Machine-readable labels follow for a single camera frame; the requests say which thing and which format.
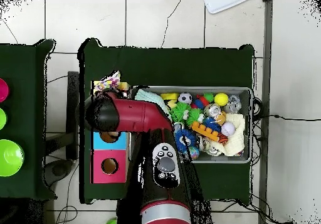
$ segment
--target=pink box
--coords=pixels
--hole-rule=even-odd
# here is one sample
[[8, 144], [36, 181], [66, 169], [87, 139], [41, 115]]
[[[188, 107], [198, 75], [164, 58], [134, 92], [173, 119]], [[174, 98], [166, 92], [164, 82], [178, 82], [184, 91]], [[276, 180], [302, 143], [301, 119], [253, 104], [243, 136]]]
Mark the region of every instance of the pink box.
[[[117, 161], [118, 169], [113, 174], [102, 170], [104, 159]], [[94, 150], [93, 151], [93, 183], [125, 183], [126, 182], [126, 150]]]

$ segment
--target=dark green tablecloth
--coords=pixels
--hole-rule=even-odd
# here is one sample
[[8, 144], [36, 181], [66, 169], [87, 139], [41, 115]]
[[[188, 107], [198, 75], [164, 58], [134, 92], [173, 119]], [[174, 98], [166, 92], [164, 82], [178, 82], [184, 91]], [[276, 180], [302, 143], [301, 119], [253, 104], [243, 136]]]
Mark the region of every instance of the dark green tablecloth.
[[[85, 98], [90, 93], [90, 81], [99, 80], [112, 70], [122, 72], [122, 81], [130, 85], [180, 85], [252, 87], [251, 45], [237, 49], [201, 48], [145, 49], [106, 48], [96, 39], [86, 40], [79, 49], [78, 59], [85, 61]], [[85, 133], [85, 158], [82, 197], [86, 200], [120, 199], [124, 184], [90, 184], [90, 132]], [[239, 198], [250, 200], [250, 163], [195, 164], [204, 198]]]
[[41, 40], [33, 46], [0, 45], [0, 78], [10, 88], [10, 96], [0, 108], [8, 123], [0, 130], [0, 139], [18, 143], [24, 151], [24, 163], [13, 176], [0, 177], [0, 197], [48, 200], [55, 197], [42, 179], [45, 155], [44, 65], [54, 41]]

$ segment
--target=green spiky toy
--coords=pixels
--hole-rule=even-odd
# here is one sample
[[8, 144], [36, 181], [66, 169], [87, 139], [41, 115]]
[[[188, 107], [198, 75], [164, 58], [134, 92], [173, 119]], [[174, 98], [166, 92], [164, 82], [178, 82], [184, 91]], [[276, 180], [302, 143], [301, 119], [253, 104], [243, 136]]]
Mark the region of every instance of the green spiky toy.
[[188, 118], [191, 106], [186, 103], [178, 102], [176, 107], [171, 109], [170, 114], [173, 122], [183, 122]]
[[201, 109], [191, 109], [189, 111], [189, 116], [187, 118], [187, 125], [190, 127], [192, 126], [193, 122], [199, 122], [200, 124], [203, 122], [204, 120], [204, 114], [203, 111]]

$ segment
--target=box hole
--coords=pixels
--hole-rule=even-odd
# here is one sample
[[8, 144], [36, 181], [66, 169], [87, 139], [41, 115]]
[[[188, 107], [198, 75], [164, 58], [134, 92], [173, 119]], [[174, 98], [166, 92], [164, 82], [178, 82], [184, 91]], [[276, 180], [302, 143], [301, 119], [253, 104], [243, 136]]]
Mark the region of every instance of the box hole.
[[102, 170], [105, 174], [114, 174], [118, 169], [118, 162], [114, 158], [104, 159], [102, 162]]
[[120, 137], [119, 132], [100, 132], [99, 135], [102, 141], [106, 143], [115, 143]]

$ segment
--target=pink cup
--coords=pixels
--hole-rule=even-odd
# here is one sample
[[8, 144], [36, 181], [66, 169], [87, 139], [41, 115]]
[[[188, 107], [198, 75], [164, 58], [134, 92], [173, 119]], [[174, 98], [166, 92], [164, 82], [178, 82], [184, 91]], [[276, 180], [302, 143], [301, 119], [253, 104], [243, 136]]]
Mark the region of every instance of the pink cup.
[[4, 101], [9, 95], [9, 87], [3, 79], [0, 78], [0, 102]]

